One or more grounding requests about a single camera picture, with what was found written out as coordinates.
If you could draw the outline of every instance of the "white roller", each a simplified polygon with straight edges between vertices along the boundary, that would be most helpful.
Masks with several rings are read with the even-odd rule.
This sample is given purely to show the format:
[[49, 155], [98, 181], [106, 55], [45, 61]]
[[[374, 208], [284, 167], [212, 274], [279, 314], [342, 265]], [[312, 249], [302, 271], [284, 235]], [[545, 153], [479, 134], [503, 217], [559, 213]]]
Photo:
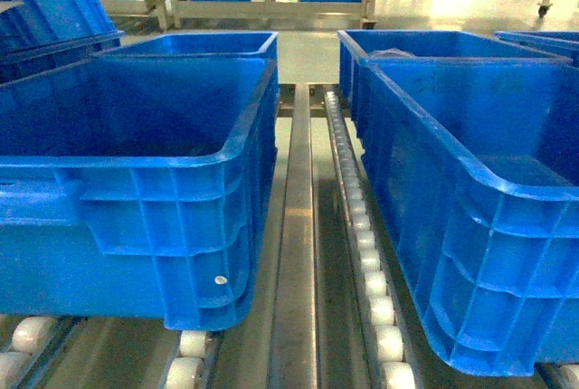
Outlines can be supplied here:
[[402, 362], [404, 343], [402, 332], [397, 326], [382, 325], [375, 328], [378, 344], [378, 359], [381, 362]]
[[392, 298], [381, 296], [370, 298], [370, 320], [374, 326], [394, 325], [394, 303]]
[[362, 272], [380, 270], [380, 253], [376, 249], [361, 249], [358, 254]]
[[360, 182], [356, 176], [344, 176], [344, 185], [346, 186], [346, 188], [348, 187], [360, 188]]
[[370, 298], [385, 296], [388, 292], [386, 276], [381, 271], [367, 271], [364, 273], [365, 293]]
[[[347, 188], [346, 189], [346, 196], [347, 196], [348, 202], [362, 201], [364, 199], [364, 194], [362, 193], [362, 189], [360, 187]], [[363, 213], [359, 214], [357, 217], [362, 218], [362, 216], [364, 216]]]
[[376, 246], [376, 238], [372, 231], [356, 231], [356, 245], [358, 249], [373, 249]]
[[358, 214], [352, 216], [352, 225], [354, 231], [367, 231], [370, 229], [370, 217], [367, 214]]
[[345, 170], [344, 168], [342, 169], [342, 176], [344, 177], [344, 179], [355, 179], [357, 181], [357, 173], [354, 169], [348, 168], [348, 170]]
[[570, 389], [579, 389], [579, 365], [564, 365], [561, 374]]
[[385, 389], [415, 389], [414, 372], [410, 365], [402, 362], [382, 364]]
[[23, 319], [12, 334], [12, 347], [16, 351], [32, 354], [48, 339], [56, 325], [54, 317], [29, 317]]
[[0, 353], [0, 389], [14, 386], [30, 358], [30, 355], [21, 352]]
[[196, 357], [178, 357], [169, 367], [165, 389], [195, 389], [202, 369], [203, 360]]
[[365, 214], [365, 203], [364, 201], [350, 201], [350, 214]]
[[207, 332], [184, 330], [179, 341], [179, 353], [183, 357], [207, 357]]

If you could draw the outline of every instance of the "floor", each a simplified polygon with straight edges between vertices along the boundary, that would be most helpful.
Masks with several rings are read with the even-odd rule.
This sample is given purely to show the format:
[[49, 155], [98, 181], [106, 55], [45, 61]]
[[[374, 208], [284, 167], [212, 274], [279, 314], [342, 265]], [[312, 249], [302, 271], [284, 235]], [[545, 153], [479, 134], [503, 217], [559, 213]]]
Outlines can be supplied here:
[[[444, 29], [493, 34], [497, 30], [579, 30], [578, 0], [553, 0], [554, 6], [544, 20], [536, 16], [540, 0], [378, 0], [378, 28], [383, 29]], [[124, 43], [142, 41], [157, 35], [155, 23], [119, 20], [119, 29], [127, 32]], [[184, 31], [249, 29], [279, 30], [280, 81], [283, 83], [337, 82], [338, 42], [336, 29], [356, 27], [340, 22], [310, 20], [276, 22], [263, 25], [232, 20], [189, 22]], [[332, 179], [333, 169], [328, 149], [324, 119], [312, 122], [314, 156], [317, 159], [318, 189]], [[279, 119], [277, 125], [279, 162], [273, 192], [283, 194], [284, 174], [290, 139], [290, 120]], [[219, 388], [264, 388], [267, 372], [271, 301], [275, 286], [274, 262], [277, 260], [281, 224], [281, 205], [272, 204], [266, 232], [259, 291], [254, 310], [248, 319], [231, 331], [225, 339], [225, 353], [217, 377]], [[327, 282], [339, 282], [329, 278]], [[175, 334], [163, 329], [159, 321], [94, 318], [90, 330], [71, 348], [49, 385], [52, 389], [74, 388], [152, 388], [165, 365], [175, 342]], [[335, 361], [347, 366], [346, 344], [336, 342]], [[425, 353], [424, 363], [439, 375], [430, 380], [431, 387], [540, 387], [529, 380], [472, 380], [436, 363]], [[339, 387], [338, 377], [347, 378], [341, 387], [358, 387], [354, 371], [347, 377], [336, 371], [329, 377], [333, 387]]]

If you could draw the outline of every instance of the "crate rim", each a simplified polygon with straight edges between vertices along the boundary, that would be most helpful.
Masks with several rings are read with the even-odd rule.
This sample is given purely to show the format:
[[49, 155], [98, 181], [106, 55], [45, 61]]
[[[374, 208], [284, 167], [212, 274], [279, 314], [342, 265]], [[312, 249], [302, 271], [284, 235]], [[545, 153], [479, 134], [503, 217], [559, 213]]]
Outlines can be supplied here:
[[[425, 34], [425, 33], [455, 33], [455, 34], [463, 34], [463, 35], [467, 35], [467, 36], [471, 36], [471, 37], [475, 37], [478, 39], [487, 39], [489, 41], [494, 41], [497, 43], [501, 43], [500, 39], [494, 38], [494, 37], [487, 37], [487, 36], [481, 36], [479, 34], [475, 34], [475, 33], [471, 33], [471, 32], [463, 32], [463, 31], [458, 31], [458, 30], [429, 30], [429, 31], [424, 31], [424, 30], [404, 30], [404, 29], [395, 29], [395, 30], [363, 30], [363, 29], [348, 29], [348, 30], [338, 30], [337, 31], [337, 36], [338, 39], [340, 40], [340, 42], [342, 42], [351, 52], [352, 52], [352, 58], [353, 59], [368, 59], [368, 60], [380, 60], [381, 58], [373, 58], [370, 57], [368, 55], [367, 52], [364, 51], [364, 49], [356, 42], [356, 40], [354, 40], [354, 38], [352, 38], [352, 36], [350, 35], [350, 33], [365, 33], [365, 34], [372, 34], [372, 33], [377, 33], [377, 32], [388, 32], [388, 33], [421, 33], [421, 34]], [[415, 56], [412, 58], [405, 58], [405, 59], [413, 59], [413, 60], [436, 60], [438, 61], [459, 61], [459, 60], [465, 60], [465, 59], [469, 59], [469, 60], [481, 60], [481, 59], [485, 59], [485, 60], [492, 60], [492, 61], [508, 61], [508, 62], [512, 62], [512, 61], [524, 61], [524, 60], [528, 60], [528, 59], [538, 59], [538, 60], [546, 60], [546, 61], [557, 61], [557, 62], [566, 62], [567, 64], [571, 64], [572, 63], [572, 59], [568, 58], [568, 57], [564, 57], [561, 56], [559, 54], [555, 54], [552, 52], [544, 52], [542, 50], [537, 50], [533, 47], [526, 47], [525, 45], [519, 45], [517, 43], [511, 43], [510, 45], [515, 46], [516, 48], [522, 49], [522, 50], [526, 50], [528, 52], [536, 52], [539, 54], [543, 54], [545, 57], [433, 57], [433, 56], [429, 56], [429, 57], [424, 57], [424, 56]], [[388, 60], [391, 61], [393, 59], [396, 58], [386, 58], [386, 59], [382, 59], [382, 60]]]
[[495, 35], [499, 38], [499, 39], [514, 39], [514, 40], [521, 40], [521, 41], [525, 41], [528, 40], [529, 36], [532, 36], [533, 41], [537, 44], [540, 45], [552, 45], [552, 46], [557, 46], [560, 45], [562, 47], [565, 47], [567, 49], [571, 49], [571, 50], [579, 50], [579, 41], [571, 41], [568, 39], [561, 39], [561, 38], [553, 38], [548, 36], [547, 34], [543, 35], [543, 34], [537, 34], [537, 33], [572, 33], [572, 32], [567, 32], [567, 31], [555, 31], [555, 30], [545, 30], [545, 31], [525, 31], [525, 30], [519, 30], [519, 31], [515, 31], [515, 32], [508, 32], [508, 31], [497, 31], [495, 32]]
[[[34, 57], [43, 57], [48, 54], [53, 54], [55, 52], [63, 52], [69, 50], [70, 48], [82, 47], [84, 45], [91, 45], [93, 43], [109, 41], [113, 39], [120, 39], [125, 35], [125, 32], [118, 30], [116, 32], [95, 34], [93, 36], [86, 36], [84, 38], [72, 39], [69, 41], [60, 41], [58, 43], [50, 43], [47, 45], [41, 45], [39, 47], [34, 47], [32, 49], [25, 48], [23, 50], [18, 50], [15, 52], [9, 52], [3, 60], [0, 62], [0, 66], [5, 64], [10, 64], [18, 62], [26, 54], [33, 53]], [[0, 86], [4, 86], [7, 83], [0, 83]]]
[[[155, 52], [147, 52], [147, 53], [142, 53], [142, 54], [124, 54], [123, 52], [119, 52], [119, 50], [122, 48], [124, 50], [129, 50], [132, 49], [133, 47], [137, 47], [142, 43], [145, 42], [153, 42], [153, 41], [159, 41], [161, 39], [167, 38], [168, 36], [190, 36], [190, 35], [195, 35], [195, 36], [205, 36], [205, 35], [212, 35], [212, 36], [219, 36], [219, 35], [226, 35], [226, 34], [243, 34], [243, 35], [258, 35], [258, 34], [268, 34], [270, 37], [261, 45], [261, 47], [255, 51], [255, 52], [182, 52], [182, 53], [177, 53], [177, 54], [166, 54], [166, 53], [155, 53]], [[266, 52], [267, 49], [278, 39], [278, 33], [277, 32], [269, 32], [269, 31], [256, 31], [256, 32], [208, 32], [208, 33], [203, 33], [203, 32], [199, 32], [199, 33], [170, 33], [170, 34], [164, 34], [161, 36], [156, 36], [154, 38], [151, 38], [149, 40], [145, 40], [145, 41], [140, 41], [138, 43], [132, 43], [130, 45], [126, 45], [126, 46], [121, 46], [119, 48], [112, 48], [112, 49], [108, 49], [108, 50], [103, 50], [102, 52], [96, 52], [93, 55], [95, 56], [100, 56], [102, 54], [110, 54], [110, 55], [114, 55], [114, 56], [133, 56], [133, 57], [143, 57], [143, 58], [159, 58], [159, 57], [163, 57], [164, 59], [166, 57], [208, 57], [208, 56], [215, 56], [216, 57], [220, 57], [220, 56], [225, 56], [225, 55], [236, 55], [236, 56], [252, 56], [254, 54], [259, 54], [262, 52]]]
[[[417, 62], [408, 62], [408, 60], [399, 60], [396, 64], [416, 64]], [[457, 64], [463, 66], [477, 66], [475, 62], [425, 62], [436, 63], [437, 65], [452, 65]], [[579, 202], [579, 185], [572, 186], [555, 186], [555, 185], [522, 185], [516, 182], [508, 181], [496, 175], [490, 170], [482, 161], [480, 161], [474, 154], [472, 154], [456, 137], [450, 133], [442, 124], [435, 119], [425, 108], [423, 108], [411, 95], [406, 93], [398, 84], [390, 79], [380, 68], [378, 63], [370, 62], [365, 65], [374, 76], [388, 87], [402, 104], [418, 119], [424, 123], [425, 129], [431, 133], [435, 138], [438, 138], [446, 149], [452, 152], [452, 155], [462, 164], [470, 177], [482, 185], [493, 188], [505, 195], [512, 195], [515, 197], [524, 197], [545, 202]], [[529, 66], [537, 66], [537, 63], [529, 63]], [[579, 77], [579, 69], [564, 63], [553, 64], [545, 62], [542, 66], [559, 67], [563, 71], [575, 72]]]
[[[167, 59], [182, 59], [179, 56], [167, 56]], [[4, 87], [10, 87], [13, 84], [28, 81], [31, 78], [39, 76], [45, 77], [48, 74], [54, 74], [61, 71], [69, 71], [70, 69], [96, 62], [98, 58], [84, 59], [70, 65], [65, 65], [54, 70], [46, 71], [41, 74], [34, 74], [29, 77], [24, 77], [19, 80], [9, 81], [0, 85], [0, 90]], [[126, 56], [107, 57], [107, 60], [127, 60]], [[112, 167], [138, 167], [138, 168], [189, 168], [201, 167], [215, 164], [221, 164], [226, 161], [238, 157], [245, 149], [245, 144], [249, 133], [251, 131], [255, 117], [259, 112], [261, 100], [265, 95], [268, 85], [273, 77], [276, 69], [276, 62], [271, 59], [253, 58], [235, 59], [231, 57], [222, 57], [228, 62], [264, 62], [263, 73], [258, 80], [253, 92], [247, 102], [244, 112], [235, 120], [229, 135], [222, 148], [208, 156], [199, 157], [111, 157], [111, 156], [70, 156], [70, 157], [56, 157], [56, 156], [0, 156], [0, 170], [7, 167], [35, 167], [35, 168], [55, 168], [55, 167], [77, 167], [77, 168], [112, 168]], [[208, 57], [199, 57], [198, 60], [209, 60]]]

